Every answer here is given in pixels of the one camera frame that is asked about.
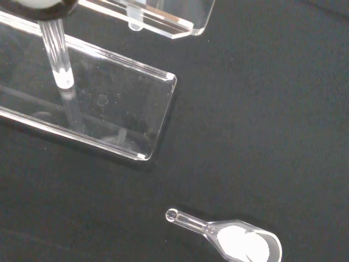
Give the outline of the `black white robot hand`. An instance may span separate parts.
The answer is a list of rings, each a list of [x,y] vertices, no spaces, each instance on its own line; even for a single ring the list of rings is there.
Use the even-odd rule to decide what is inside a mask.
[[[78,1],[1,1],[1,8],[23,18],[39,21],[61,19],[77,7]]]

